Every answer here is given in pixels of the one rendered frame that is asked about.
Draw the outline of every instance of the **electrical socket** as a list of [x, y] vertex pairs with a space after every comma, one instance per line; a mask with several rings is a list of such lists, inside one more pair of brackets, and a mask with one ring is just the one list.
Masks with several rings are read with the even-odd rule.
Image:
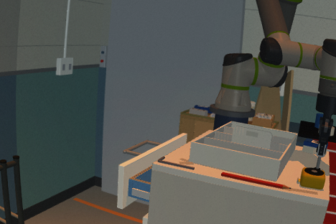
[[73, 73], [73, 58], [57, 58], [56, 75], [71, 75]]

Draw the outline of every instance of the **black baseboard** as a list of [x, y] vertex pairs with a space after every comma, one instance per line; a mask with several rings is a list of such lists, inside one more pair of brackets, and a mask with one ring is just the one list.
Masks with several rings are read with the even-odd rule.
[[[93, 187], [98, 186], [102, 187], [102, 178], [100, 177], [91, 177], [90, 179], [87, 179], [84, 182], [81, 182], [80, 184], [73, 186], [61, 193], [56, 194], [55, 196], [52, 196], [44, 201], [41, 201], [37, 203], [36, 205], [33, 205], [31, 207], [28, 207], [24, 210], [24, 220], [28, 220], [35, 215], [38, 215], [40, 213], [43, 213], [44, 211], [50, 209], [51, 207], [54, 207], [61, 202], [64, 202], [71, 197], [78, 195], [81, 192], [84, 192], [85, 190]], [[17, 223], [16, 218], [12, 218], [13, 224]]]

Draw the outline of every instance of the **brown floor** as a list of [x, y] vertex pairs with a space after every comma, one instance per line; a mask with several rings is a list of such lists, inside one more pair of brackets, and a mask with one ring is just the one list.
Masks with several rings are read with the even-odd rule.
[[100, 187], [94, 186], [24, 221], [24, 223], [137, 224], [139, 221], [141, 223], [143, 216], [147, 213], [148, 205], [139, 202], [133, 202], [123, 210], [117, 208], [117, 196], [102, 192]]

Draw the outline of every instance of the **red pencil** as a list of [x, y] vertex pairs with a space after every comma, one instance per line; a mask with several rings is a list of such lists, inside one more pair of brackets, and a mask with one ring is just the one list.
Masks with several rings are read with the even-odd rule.
[[269, 186], [269, 187], [276, 187], [276, 188], [280, 188], [280, 189], [291, 189], [291, 187], [288, 187], [286, 185], [281, 185], [281, 184], [278, 184], [278, 183], [269, 182], [269, 181], [265, 181], [265, 180], [261, 180], [261, 179], [244, 177], [244, 176], [240, 176], [240, 175], [236, 175], [236, 174], [228, 174], [226, 172], [222, 172], [222, 177], [230, 177], [230, 178], [233, 178], [233, 179], [239, 179], [239, 180], [243, 180], [243, 181], [247, 181], [247, 182], [251, 182], [251, 183], [255, 183], [255, 184], [266, 185], [266, 186]]

